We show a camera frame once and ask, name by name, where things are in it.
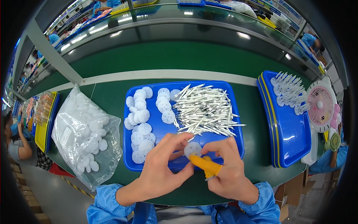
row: green workbench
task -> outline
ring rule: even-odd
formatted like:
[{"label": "green workbench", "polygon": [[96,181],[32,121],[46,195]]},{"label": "green workbench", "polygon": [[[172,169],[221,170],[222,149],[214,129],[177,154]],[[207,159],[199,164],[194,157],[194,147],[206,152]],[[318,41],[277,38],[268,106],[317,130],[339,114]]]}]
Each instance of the green workbench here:
[{"label": "green workbench", "polygon": [[[136,55],[141,53],[142,58],[145,58],[145,60],[141,63],[138,63],[136,60],[126,61],[126,63],[120,67],[117,65],[118,62],[116,61],[118,60],[118,58],[116,58],[118,52],[125,54],[128,58],[135,58]],[[226,52],[225,60],[227,63],[223,65],[221,63],[213,63],[212,61],[208,62],[204,60],[203,57],[199,57],[199,55],[205,55],[206,53],[213,54],[213,52]],[[88,66],[91,65],[91,62],[101,57],[107,58],[102,62],[101,66]],[[88,56],[72,63],[71,66],[73,66],[73,68],[84,78],[113,72],[149,69],[218,71],[254,78],[257,78],[264,70],[287,71],[289,73],[292,72],[297,74],[297,72],[289,67],[251,52],[227,46],[192,42],[162,42],[125,46]],[[58,82],[58,80],[63,79],[62,77],[63,76],[59,73],[50,75],[32,89],[32,95],[62,84],[61,82]],[[305,87],[308,87],[310,81],[302,76],[301,78],[304,80]],[[170,81],[179,80],[144,79],[113,81],[81,86],[80,90],[86,96],[92,97],[92,101],[105,112],[123,119],[125,95],[128,89],[137,85]],[[253,183],[267,181],[272,187],[276,187],[303,172],[307,166],[301,162],[297,162],[288,168],[272,167],[269,128],[258,88],[233,83],[231,83],[231,85],[240,112],[241,123],[247,124],[247,126],[242,128],[245,145],[245,155],[243,157],[245,163],[245,175]],[[59,108],[70,91],[71,89],[59,91]],[[120,125],[121,135],[122,130],[123,123]],[[321,134],[319,134],[318,157],[323,153],[323,146],[323,138]],[[62,159],[53,141],[51,141],[51,148],[46,154],[60,167],[73,174],[72,170]],[[119,183],[127,185],[138,178],[139,175],[140,172],[132,172],[128,170],[125,167],[123,160],[121,160],[114,175],[104,184]],[[232,200],[220,197],[208,190],[203,171],[195,171],[192,177],[173,192],[148,200],[148,202],[155,204],[179,206],[209,205],[229,201]]]}]

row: plaid skirt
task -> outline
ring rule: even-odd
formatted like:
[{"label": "plaid skirt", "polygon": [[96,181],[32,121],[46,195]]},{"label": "plaid skirt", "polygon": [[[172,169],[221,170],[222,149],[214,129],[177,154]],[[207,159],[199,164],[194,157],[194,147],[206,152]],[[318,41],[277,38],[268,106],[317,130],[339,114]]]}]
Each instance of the plaid skirt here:
[{"label": "plaid skirt", "polygon": [[46,156],[46,154],[43,153],[41,151],[41,149],[39,149],[37,147],[37,163],[36,163],[36,166],[41,167],[42,169],[48,171],[48,170],[50,170],[51,165],[52,165],[52,160],[48,156]]}]

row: pink component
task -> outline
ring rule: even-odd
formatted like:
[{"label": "pink component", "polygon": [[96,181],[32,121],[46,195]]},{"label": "pink component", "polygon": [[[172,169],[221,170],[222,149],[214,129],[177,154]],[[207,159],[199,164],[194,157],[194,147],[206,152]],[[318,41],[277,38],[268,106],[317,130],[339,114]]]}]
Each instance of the pink component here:
[{"label": "pink component", "polygon": [[335,119],[331,120],[331,127],[334,128],[334,129],[337,129],[337,127],[338,127],[337,120],[335,120]]},{"label": "pink component", "polygon": [[340,112],[340,106],[339,106],[338,104],[335,104],[335,105],[334,105],[334,111],[335,111],[336,113],[339,113],[339,112]]}]

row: label on bag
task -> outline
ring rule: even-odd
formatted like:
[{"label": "label on bag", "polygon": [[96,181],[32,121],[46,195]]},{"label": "label on bag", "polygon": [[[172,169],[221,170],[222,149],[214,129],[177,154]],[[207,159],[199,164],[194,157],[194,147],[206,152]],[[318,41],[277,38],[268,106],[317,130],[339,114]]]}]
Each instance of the label on bag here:
[{"label": "label on bag", "polygon": [[62,145],[63,148],[65,148],[67,140],[69,135],[72,133],[71,129],[69,129],[68,127],[66,127],[65,131],[63,132],[60,144]]}]

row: plastic bag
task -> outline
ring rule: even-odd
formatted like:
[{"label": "plastic bag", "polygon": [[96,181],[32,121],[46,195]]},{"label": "plastic bag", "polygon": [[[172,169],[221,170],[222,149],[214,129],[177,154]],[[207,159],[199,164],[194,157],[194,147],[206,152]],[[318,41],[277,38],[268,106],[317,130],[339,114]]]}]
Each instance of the plastic bag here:
[{"label": "plastic bag", "polygon": [[244,13],[246,15],[253,17],[253,18],[257,18],[253,9],[245,3],[242,3],[239,1],[221,1],[220,4],[230,6],[238,13]]},{"label": "plastic bag", "polygon": [[[123,154],[119,145],[120,123],[120,118],[101,110],[77,85],[56,116],[52,139],[67,165],[92,191],[111,178]],[[98,165],[91,162],[93,158]],[[82,166],[84,164],[89,166],[85,168],[86,171],[83,169],[85,166]]]}]

